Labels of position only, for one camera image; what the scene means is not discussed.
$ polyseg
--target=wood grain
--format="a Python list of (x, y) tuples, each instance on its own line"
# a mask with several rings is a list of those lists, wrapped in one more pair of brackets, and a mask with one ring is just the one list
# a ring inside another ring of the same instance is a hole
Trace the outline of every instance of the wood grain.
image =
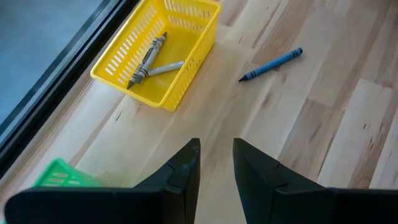
[[(369, 162), (369, 159), (378, 160), (380, 152), (375, 151), (381, 150), (379, 145), (385, 141), (383, 135), (389, 131), (389, 127), (387, 130), (383, 128), (383, 117), (389, 112), (393, 96), (389, 88), (366, 80), (358, 82), (318, 177), (320, 184), (369, 187), (370, 181), (355, 182), (358, 179), (356, 169), (361, 166), (368, 169), (367, 173), (374, 172), (376, 166), (364, 167), (362, 163)], [(369, 158), (368, 154), (372, 153), (375, 155)]]
[(398, 110), (374, 171), (370, 188), (398, 189)]
[[(91, 80), (93, 62), (0, 180), (0, 205), (56, 157), (133, 187), (191, 138), (201, 140), (196, 223), (245, 223), (236, 137), (324, 186), (398, 189), (398, 2), (221, 3), (216, 43), (174, 113)], [(300, 58), (237, 82), (296, 47)]]

